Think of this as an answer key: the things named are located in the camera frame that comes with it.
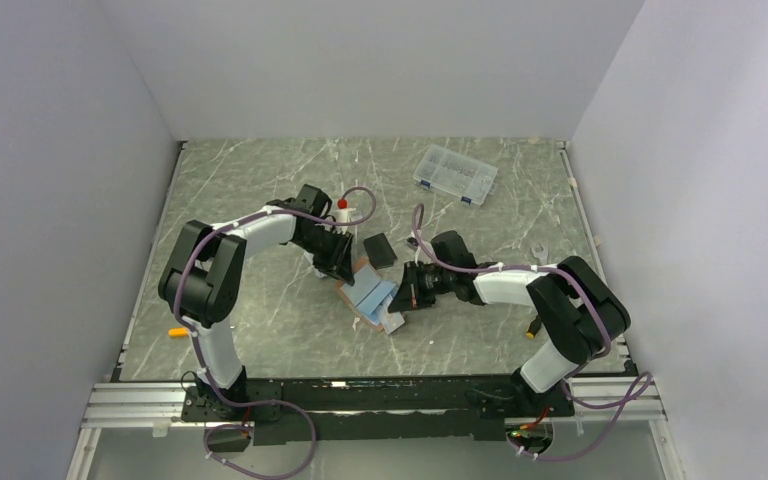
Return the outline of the brown leather card holder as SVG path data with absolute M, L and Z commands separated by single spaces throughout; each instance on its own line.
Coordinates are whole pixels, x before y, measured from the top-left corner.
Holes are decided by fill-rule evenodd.
M 384 279 L 366 256 L 353 265 L 352 273 L 354 283 L 338 281 L 337 294 L 358 319 L 377 331 L 387 331 L 387 306 L 395 295 L 396 284 Z

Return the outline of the silver credit cards stack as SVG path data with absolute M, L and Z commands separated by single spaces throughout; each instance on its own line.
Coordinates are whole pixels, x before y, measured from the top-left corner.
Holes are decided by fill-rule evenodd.
M 399 312 L 389 313 L 385 311 L 381 317 L 381 325 L 387 335 L 393 334 L 405 324 L 403 315 Z

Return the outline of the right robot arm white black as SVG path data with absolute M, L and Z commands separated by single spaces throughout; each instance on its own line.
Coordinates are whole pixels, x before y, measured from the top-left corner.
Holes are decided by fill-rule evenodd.
M 542 266 L 480 264 L 454 230 L 435 236 L 422 249 L 430 262 L 405 263 L 389 312 L 429 308 L 437 296 L 449 293 L 478 306 L 535 310 L 548 339 L 514 372 L 510 391 L 513 406 L 524 415 L 538 413 L 548 404 L 551 389 L 606 354 L 631 325 L 626 307 L 579 256 Z

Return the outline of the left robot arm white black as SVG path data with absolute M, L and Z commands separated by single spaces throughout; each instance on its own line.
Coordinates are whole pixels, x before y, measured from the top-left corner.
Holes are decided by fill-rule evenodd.
M 247 373 L 231 333 L 245 263 L 287 244 L 301 248 L 320 274 L 353 284 L 350 227 L 362 223 L 346 198 L 330 198 L 304 185 L 239 219 L 187 222 L 162 272 L 158 295 L 186 329 L 198 362 L 197 386 L 224 420 L 239 417 L 249 401 Z

